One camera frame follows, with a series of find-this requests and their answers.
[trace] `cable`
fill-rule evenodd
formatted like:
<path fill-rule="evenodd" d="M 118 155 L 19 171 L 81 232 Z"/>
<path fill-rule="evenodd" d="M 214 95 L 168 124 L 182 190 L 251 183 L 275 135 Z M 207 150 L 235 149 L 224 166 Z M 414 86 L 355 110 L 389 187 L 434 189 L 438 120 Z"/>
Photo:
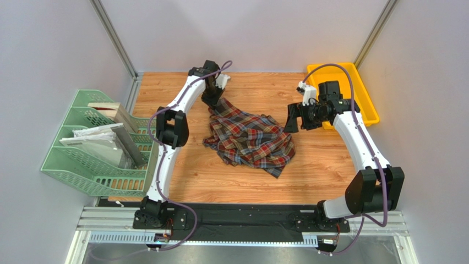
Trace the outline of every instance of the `cable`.
<path fill-rule="evenodd" d="M 340 225 L 339 224 L 336 224 L 336 225 L 337 225 L 337 236 L 335 237 L 335 240 L 336 240 L 336 243 L 339 243 Z"/>
<path fill-rule="evenodd" d="M 351 99 L 350 99 L 351 103 L 350 103 L 350 105 L 351 105 L 351 109 L 352 109 L 352 111 L 351 111 L 352 112 L 352 118 L 353 118 L 353 121 L 355 122 L 355 126 L 357 127 L 360 135 L 362 136 L 363 141 L 367 145 L 368 151 L 372 155 L 373 160 L 374 160 L 374 162 L 376 163 L 376 165 L 378 167 L 379 175 L 381 177 L 381 187 L 382 187 L 382 190 L 383 190 L 383 222 L 380 223 L 378 220 L 374 219 L 372 216 L 370 216 L 366 213 L 362 214 L 361 215 L 362 216 L 362 223 L 360 224 L 360 228 L 358 229 L 357 235 L 353 239 L 352 243 L 350 243 L 350 245 L 348 247 L 346 247 L 345 249 L 343 249 L 339 252 L 336 252 L 336 253 L 331 252 L 329 254 L 325 254 L 325 255 L 332 256 L 332 255 L 340 255 L 340 254 L 346 252 L 356 242 L 356 240 L 358 239 L 358 236 L 360 235 L 360 232 L 362 231 L 362 228 L 363 228 L 363 225 L 364 225 L 364 222 L 365 222 L 364 217 L 367 217 L 367 218 L 371 219 L 371 221 L 373 221 L 375 224 L 379 225 L 380 227 L 385 227 L 388 224 L 388 190 L 386 188 L 386 178 L 384 177 L 384 171 L 383 171 L 383 168 L 381 167 L 381 163 L 379 163 L 379 158 L 376 156 L 376 153 L 374 152 L 373 148 L 371 147 L 371 143 L 367 139 L 367 137 L 365 135 L 365 132 L 363 131 L 363 128 L 360 126 L 360 124 L 358 122 L 358 118 L 357 118 L 357 115 L 355 113 L 355 93 L 354 93 L 354 90 L 353 90 L 353 82 L 352 82 L 352 78 L 350 77 L 350 74 L 348 73 L 348 71 L 344 67 L 342 67 L 338 64 L 326 63 L 326 64 L 318 66 L 314 70 L 310 71 L 306 75 L 306 77 L 303 79 L 303 82 L 306 82 L 308 80 L 308 78 L 314 72 L 316 72 L 317 70 L 322 69 L 324 67 L 328 67 L 328 66 L 337 67 L 337 68 L 341 69 L 345 73 L 345 75 L 347 75 L 347 79 L 348 79 L 348 83 L 350 84 L 350 91 L 351 91 Z"/>
<path fill-rule="evenodd" d="M 147 125 L 147 129 L 148 129 L 148 135 L 150 136 L 150 138 L 152 140 L 154 140 L 156 143 L 158 143 L 160 146 L 163 147 L 163 154 L 161 156 L 161 159 L 160 160 L 165 160 L 165 155 L 166 155 L 166 144 L 164 144 L 163 142 L 159 141 L 157 138 L 155 138 L 153 136 L 153 134 L 151 133 L 151 122 L 153 121 L 153 119 L 155 119 L 155 117 L 161 113 L 164 113 L 166 112 L 167 110 L 169 109 L 172 109 L 172 108 L 175 108 L 176 106 L 179 105 L 179 103 L 182 101 L 184 95 L 186 95 L 186 92 L 189 90 L 189 88 L 192 87 L 192 85 L 194 85 L 195 83 L 197 83 L 198 81 L 200 80 L 203 80 L 205 78 L 208 78 L 210 76 L 213 76 L 217 73 L 220 73 L 226 69 L 228 69 L 231 64 L 233 64 L 233 61 L 231 60 L 228 60 L 227 62 L 225 62 L 223 64 L 223 66 L 221 67 L 221 69 L 217 70 L 217 71 L 214 71 L 213 73 L 210 73 L 210 74 L 206 74 L 202 77 L 199 77 L 197 79 L 195 79 L 194 81 L 192 81 L 188 86 L 186 86 L 186 88 L 184 89 L 184 91 L 182 92 L 180 98 L 176 101 L 176 103 L 172 106 L 168 106 L 166 108 L 163 108 L 162 110 L 159 110 L 157 111 L 154 115 L 151 116 L 150 120 L 148 121 L 148 125 Z M 160 196 L 165 199 L 166 201 L 168 201 L 169 203 L 171 204 L 174 204 L 174 205 L 177 205 L 177 206 L 181 206 L 187 210 L 189 210 L 193 215 L 194 215 L 194 227 L 192 228 L 192 230 L 190 231 L 190 233 L 184 238 L 182 239 L 181 241 L 179 241 L 178 243 L 174 244 L 174 245 L 171 245 L 171 246 L 168 246 L 168 247 L 163 247 L 161 249 L 159 249 L 160 251 L 166 251 L 166 250 L 171 250 L 171 249 L 174 249 L 174 248 L 177 248 L 178 246 L 182 245 L 184 242 L 186 242 L 195 232 L 196 228 L 197 228 L 197 221 L 198 221 L 198 217 L 197 217 L 197 213 L 192 209 L 190 208 L 189 206 L 187 205 L 184 205 L 184 204 L 181 204 L 179 202 L 175 202 L 171 199 L 169 199 L 168 197 L 166 197 L 163 192 L 161 191 L 160 189 L 160 171 L 161 171 L 161 165 L 162 165 L 162 162 L 160 162 L 160 164 L 158 165 L 158 169 L 156 171 L 156 190 L 158 191 L 158 193 L 160 194 Z"/>

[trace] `gray wall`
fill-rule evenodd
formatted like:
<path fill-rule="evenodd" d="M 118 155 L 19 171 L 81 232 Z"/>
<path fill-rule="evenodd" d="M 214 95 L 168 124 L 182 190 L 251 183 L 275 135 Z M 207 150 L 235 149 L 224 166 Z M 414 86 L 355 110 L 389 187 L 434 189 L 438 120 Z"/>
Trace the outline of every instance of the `gray wall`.
<path fill-rule="evenodd" d="M 360 69 L 420 263 L 467 263 L 469 2 L 400 1 Z"/>
<path fill-rule="evenodd" d="M 139 71 L 302 72 L 353 61 L 386 0 L 103 0 Z"/>
<path fill-rule="evenodd" d="M 89 1 L 0 4 L 0 262 L 63 263 L 91 198 L 39 172 L 77 89 L 130 77 Z"/>

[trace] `yellow tray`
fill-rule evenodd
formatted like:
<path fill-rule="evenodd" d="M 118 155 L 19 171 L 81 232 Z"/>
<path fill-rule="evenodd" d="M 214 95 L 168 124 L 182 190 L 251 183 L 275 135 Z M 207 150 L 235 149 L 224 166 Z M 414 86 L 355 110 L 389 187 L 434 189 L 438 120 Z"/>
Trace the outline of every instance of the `yellow tray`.
<path fill-rule="evenodd" d="M 308 65 L 308 72 L 314 70 L 316 67 L 321 66 L 322 64 L 311 64 Z M 379 116 L 374 108 L 373 102 L 371 101 L 367 89 L 362 82 L 362 78 L 358 74 L 357 68 L 351 62 L 346 63 L 338 63 L 338 65 L 344 67 L 350 77 L 352 78 L 353 89 L 355 91 L 355 101 L 357 102 L 358 106 L 360 107 L 360 112 L 363 116 L 363 121 L 365 125 L 368 127 L 372 124 L 376 124 L 379 122 Z M 350 84 L 348 84 L 348 79 L 345 73 L 333 66 L 324 67 L 319 69 L 315 73 L 313 73 L 309 78 L 308 82 L 310 85 L 318 88 L 320 83 L 324 83 L 326 81 L 339 81 L 340 92 L 343 94 L 344 99 L 350 99 Z M 333 129 L 334 126 L 331 125 L 329 122 L 323 122 L 324 129 Z"/>

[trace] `wooden tabletop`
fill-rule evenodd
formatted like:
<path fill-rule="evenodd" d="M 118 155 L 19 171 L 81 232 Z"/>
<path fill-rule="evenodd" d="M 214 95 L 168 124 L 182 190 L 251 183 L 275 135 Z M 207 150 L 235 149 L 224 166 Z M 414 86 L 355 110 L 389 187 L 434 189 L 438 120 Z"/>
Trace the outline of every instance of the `wooden tabletop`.
<path fill-rule="evenodd" d="M 248 113 L 271 115 L 282 125 L 287 120 L 287 105 L 302 100 L 296 87 L 304 73 L 227 74 L 231 80 L 224 98 Z M 186 78 L 187 73 L 145 73 L 133 114 L 150 117 L 175 98 Z M 225 165 L 215 151 L 202 145 L 202 139 L 211 135 L 209 117 L 207 105 L 196 100 L 187 116 L 189 140 L 171 179 L 170 198 L 175 201 L 315 204 L 343 195 L 355 176 L 339 134 L 322 128 L 292 134 L 296 155 L 278 179 L 262 169 Z"/>

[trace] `plaid shirt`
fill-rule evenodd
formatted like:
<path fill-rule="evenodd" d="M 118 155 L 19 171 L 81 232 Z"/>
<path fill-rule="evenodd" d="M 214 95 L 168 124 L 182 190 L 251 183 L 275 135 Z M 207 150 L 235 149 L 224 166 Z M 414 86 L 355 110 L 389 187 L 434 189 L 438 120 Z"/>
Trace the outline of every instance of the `plaid shirt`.
<path fill-rule="evenodd" d="M 226 164 L 262 168 L 278 178 L 295 155 L 291 135 L 284 133 L 271 116 L 246 113 L 224 98 L 209 112 L 213 136 L 203 144 L 215 150 Z"/>

